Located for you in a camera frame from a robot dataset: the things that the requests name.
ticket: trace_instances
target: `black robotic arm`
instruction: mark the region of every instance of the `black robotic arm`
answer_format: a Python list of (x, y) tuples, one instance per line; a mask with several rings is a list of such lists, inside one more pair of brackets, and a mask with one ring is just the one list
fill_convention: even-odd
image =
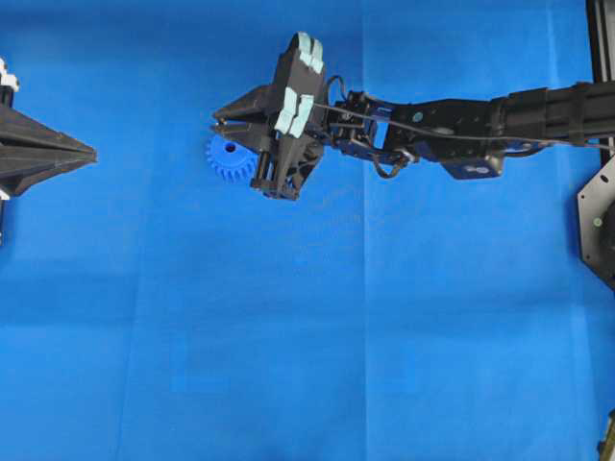
[[(615, 83), (516, 92), (491, 101), (446, 99), (394, 104), (365, 92), (345, 94), (325, 80), (322, 45), (295, 35), (280, 56), (274, 81), (218, 110), (212, 128), (259, 155), (251, 186), (276, 199), (296, 200), (331, 146), (373, 161), (392, 178), (420, 158), (441, 163), (456, 179), (502, 174), (507, 157), (527, 157), (555, 144), (590, 144), (615, 134)], [(342, 98), (329, 104), (330, 87)], [(376, 147), (378, 122), (388, 124)], [(389, 165), (387, 172), (382, 167)]]

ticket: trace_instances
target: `cable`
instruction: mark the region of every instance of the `cable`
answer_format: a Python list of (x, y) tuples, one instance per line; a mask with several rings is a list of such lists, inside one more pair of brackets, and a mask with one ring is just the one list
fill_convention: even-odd
[(533, 156), (534, 154), (538, 154), (543, 149), (544, 147), (535, 147), (533, 149), (527, 149), (526, 151), (506, 152), (505, 156), (511, 157), (511, 158), (529, 157), (529, 156)]
[(344, 84), (344, 79), (341, 75), (333, 75), (330, 79), (327, 80), (327, 84), (325, 86), (325, 101), (327, 102), (327, 106), (329, 105), (329, 91), (331, 89), (331, 85), (333, 82), (339, 82), (339, 94), (341, 94), (342, 99), (344, 101), (348, 100), (348, 96), (346, 93), (346, 84)]
[[(358, 113), (358, 112), (354, 112), (352, 110), (347, 110), (343, 108), (335, 108), (333, 106), (323, 105), (323, 104), (318, 104), (318, 103), (314, 103), (314, 106), (317, 108), (321, 108), (321, 109), (328, 109), (328, 110), (333, 110), (335, 112), (346, 113), (353, 117), (359, 117), (365, 120), (373, 120), (375, 122), (382, 121), (381, 118), (379, 117), (375, 117), (373, 115), (365, 115), (363, 113)], [(572, 142), (564, 141), (562, 139), (536, 139), (532, 137), (519, 137), (519, 136), (470, 136), (470, 135), (465, 135), (465, 134), (445, 134), (445, 133), (437, 132), (435, 130), (426, 130), (423, 128), (418, 128), (412, 125), (408, 125), (406, 123), (396, 122), (395, 120), (388, 120), (387, 123), (393, 127), (401, 128), (403, 130), (408, 130), (410, 132), (415, 132), (415, 133), (422, 134), (424, 136), (429, 136), (429, 137), (443, 137), (447, 139), (458, 139), (458, 140), (464, 140), (464, 141), (520, 141), (520, 142), (531, 142), (531, 143), (541, 143), (541, 144), (546, 143), (546, 144), (561, 144), (565, 146), (576, 146)], [(582, 146), (576, 146), (576, 147), (596, 148), (596, 149), (601, 149), (601, 150), (609, 151), (609, 152), (615, 151), (615, 148), (612, 148), (611, 146), (607, 146), (605, 144), (585, 143)]]

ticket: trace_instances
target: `robotic arm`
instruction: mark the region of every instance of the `robotic arm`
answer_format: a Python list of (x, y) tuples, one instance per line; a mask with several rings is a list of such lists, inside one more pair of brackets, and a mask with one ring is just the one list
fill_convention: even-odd
[[(498, 177), (506, 158), (555, 144), (610, 150), (589, 140), (615, 134), (614, 82), (532, 89), (491, 101), (394, 104), (365, 92), (346, 95), (340, 77), (325, 80), (322, 59), (317, 39), (296, 34), (272, 84), (213, 115), (216, 133), (258, 154), (251, 186), (267, 197), (297, 200), (325, 146), (372, 161), (386, 179), (424, 158), (458, 180), (471, 180)], [(335, 80), (342, 98), (330, 105)], [(378, 122), (388, 124), (381, 147), (375, 145)]]
[(12, 108), (19, 81), (0, 59), (0, 245), (5, 202), (31, 186), (96, 161), (89, 146)]

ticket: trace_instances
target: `blue fabric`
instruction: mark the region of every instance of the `blue fabric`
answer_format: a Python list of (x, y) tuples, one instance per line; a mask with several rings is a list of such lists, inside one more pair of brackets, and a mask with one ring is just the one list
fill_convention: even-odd
[(384, 182), (329, 152), (301, 201), (207, 166), (209, 115), (305, 30), (383, 99), (591, 80), (582, 2), (5, 0), (15, 107), (100, 161), (10, 203), (0, 459), (595, 459), (612, 293), (578, 260), (594, 152)]

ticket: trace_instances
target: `plastic gear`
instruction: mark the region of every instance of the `plastic gear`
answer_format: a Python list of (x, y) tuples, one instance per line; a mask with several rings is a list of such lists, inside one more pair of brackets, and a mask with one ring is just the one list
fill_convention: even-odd
[(209, 142), (207, 159), (213, 171), (226, 182), (246, 182), (257, 169), (256, 154), (218, 134)]

